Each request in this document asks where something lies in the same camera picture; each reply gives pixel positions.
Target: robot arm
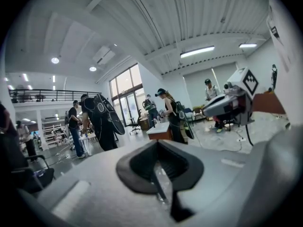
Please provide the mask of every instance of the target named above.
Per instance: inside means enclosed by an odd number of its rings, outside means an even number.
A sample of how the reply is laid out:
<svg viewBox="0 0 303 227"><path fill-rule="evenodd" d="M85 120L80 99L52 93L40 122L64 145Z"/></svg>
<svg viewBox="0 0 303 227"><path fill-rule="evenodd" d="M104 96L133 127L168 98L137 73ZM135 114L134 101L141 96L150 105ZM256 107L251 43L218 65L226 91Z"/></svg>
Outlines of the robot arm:
<svg viewBox="0 0 303 227"><path fill-rule="evenodd" d="M246 125L253 122L252 100L258 88L258 81L247 68L236 70L224 85L225 91L209 101L204 107L204 115L226 116L236 123Z"/></svg>

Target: white ceiling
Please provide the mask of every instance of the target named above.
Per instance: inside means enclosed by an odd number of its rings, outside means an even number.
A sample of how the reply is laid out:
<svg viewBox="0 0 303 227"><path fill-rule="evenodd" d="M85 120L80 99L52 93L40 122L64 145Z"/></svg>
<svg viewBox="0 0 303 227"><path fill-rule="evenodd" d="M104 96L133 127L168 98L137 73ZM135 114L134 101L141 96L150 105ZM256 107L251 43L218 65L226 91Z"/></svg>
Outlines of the white ceiling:
<svg viewBox="0 0 303 227"><path fill-rule="evenodd" d="M133 56L155 76L207 60L251 54L241 43L269 37L268 0L32 0L8 38L7 71L55 73L103 80ZM89 71L106 45L116 56ZM213 52L180 59L192 49ZM50 59L59 57L60 63Z"/></svg>

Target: office chair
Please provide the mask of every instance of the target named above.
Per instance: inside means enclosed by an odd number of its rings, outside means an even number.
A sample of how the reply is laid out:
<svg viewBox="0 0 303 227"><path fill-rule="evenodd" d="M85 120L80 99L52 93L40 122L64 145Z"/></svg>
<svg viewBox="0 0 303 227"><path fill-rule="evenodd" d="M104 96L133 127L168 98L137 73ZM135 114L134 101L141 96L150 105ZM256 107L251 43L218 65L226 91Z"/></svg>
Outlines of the office chair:
<svg viewBox="0 0 303 227"><path fill-rule="evenodd" d="M135 123L134 120L132 120L132 123L128 125L128 126L132 126L133 127L133 130L129 132L129 135L131 135L131 132L133 132L133 131L135 131L136 134L138 134L137 131L141 130L141 129L137 128L137 127L140 127L139 121L140 121L141 113L142 113L142 110L140 109L139 110L139 117L138 117L137 123Z"/></svg>
<svg viewBox="0 0 303 227"><path fill-rule="evenodd" d="M1 151L5 154L12 180L17 188L21 188L28 193L35 193L43 190L55 179L54 169L49 167L44 156L25 157L14 138L6 134L0 134L0 142ZM41 170L34 171L29 167L28 160L37 157L43 159L47 166L47 169L43 172Z"/></svg>

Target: sticker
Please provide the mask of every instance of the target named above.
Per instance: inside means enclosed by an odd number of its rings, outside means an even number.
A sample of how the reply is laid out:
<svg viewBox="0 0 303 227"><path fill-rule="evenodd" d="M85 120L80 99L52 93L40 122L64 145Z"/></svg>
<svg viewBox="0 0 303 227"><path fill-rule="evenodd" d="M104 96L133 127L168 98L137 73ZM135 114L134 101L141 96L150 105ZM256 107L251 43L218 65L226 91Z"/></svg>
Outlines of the sticker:
<svg viewBox="0 0 303 227"><path fill-rule="evenodd" d="M250 92L250 94L254 95L259 83L250 70L247 71L243 83L246 86L247 90Z"/></svg>

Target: man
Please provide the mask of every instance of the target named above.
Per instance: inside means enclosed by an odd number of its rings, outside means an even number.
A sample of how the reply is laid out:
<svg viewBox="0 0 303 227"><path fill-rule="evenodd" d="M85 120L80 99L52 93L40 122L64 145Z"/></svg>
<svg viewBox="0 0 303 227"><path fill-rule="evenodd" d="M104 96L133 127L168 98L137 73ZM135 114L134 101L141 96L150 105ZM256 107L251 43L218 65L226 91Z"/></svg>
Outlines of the man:
<svg viewBox="0 0 303 227"><path fill-rule="evenodd" d="M95 101L87 94L81 96L81 108L82 108L82 123L83 133L87 132L88 119L95 127L95 134L101 148L104 151L118 148L115 142L114 131L112 124L108 121L107 115L104 114L94 115L93 110L95 109Z"/></svg>
<svg viewBox="0 0 303 227"><path fill-rule="evenodd" d="M26 125L22 124L20 120L18 120L17 121L17 130L18 130L19 137L21 138L21 141L24 142L26 145L28 156L32 157L32 156L37 155L35 146L34 146L34 142L31 137L28 127ZM34 157L30 161L31 162L37 161L37 158Z"/></svg>
<svg viewBox="0 0 303 227"><path fill-rule="evenodd" d="M206 101L210 101L220 94L219 88L212 85L212 81L210 79L205 80L205 85L207 86L205 89ZM223 122L220 121L216 116L214 116L213 119L216 122L214 126L218 128L217 133L220 133L223 129Z"/></svg>
<svg viewBox="0 0 303 227"><path fill-rule="evenodd" d="M146 100L149 100L151 103L151 108L148 110L150 127L153 127L153 119L157 119L158 111L155 101L151 98L151 95L147 95Z"/></svg>
<svg viewBox="0 0 303 227"><path fill-rule="evenodd" d="M0 131L15 138L19 145L18 133L10 119L10 114L0 101Z"/></svg>
<svg viewBox="0 0 303 227"><path fill-rule="evenodd" d="M77 157L79 159L85 157L85 152L82 148L82 145L79 140L79 126L78 124L81 123L81 121L77 118L77 108L79 107L79 102L77 100L73 101L72 103L73 107L68 112L69 117L69 126L72 139L74 140L74 145L77 153Z"/></svg>

